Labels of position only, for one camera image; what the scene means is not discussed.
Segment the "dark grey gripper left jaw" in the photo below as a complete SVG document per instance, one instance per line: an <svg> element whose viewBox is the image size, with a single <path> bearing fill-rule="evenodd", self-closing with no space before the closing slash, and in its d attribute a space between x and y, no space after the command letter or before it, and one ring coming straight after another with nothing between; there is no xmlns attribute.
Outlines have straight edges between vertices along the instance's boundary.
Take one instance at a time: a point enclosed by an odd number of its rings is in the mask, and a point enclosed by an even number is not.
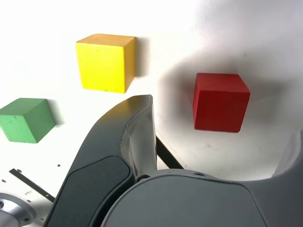
<svg viewBox="0 0 303 227"><path fill-rule="evenodd" d="M91 128L45 221L47 227L99 227L138 177L157 169L151 95L130 97Z"/></svg>

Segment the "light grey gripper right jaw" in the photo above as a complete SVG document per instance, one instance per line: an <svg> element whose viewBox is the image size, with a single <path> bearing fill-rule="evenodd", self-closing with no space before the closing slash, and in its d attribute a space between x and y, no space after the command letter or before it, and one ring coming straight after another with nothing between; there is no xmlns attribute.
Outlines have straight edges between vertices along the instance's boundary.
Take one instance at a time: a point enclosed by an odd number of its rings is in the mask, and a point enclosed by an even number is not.
<svg viewBox="0 0 303 227"><path fill-rule="evenodd" d="M186 170L161 170L127 190L104 227L300 227L303 134L294 134L289 168L268 179L227 181Z"/></svg>

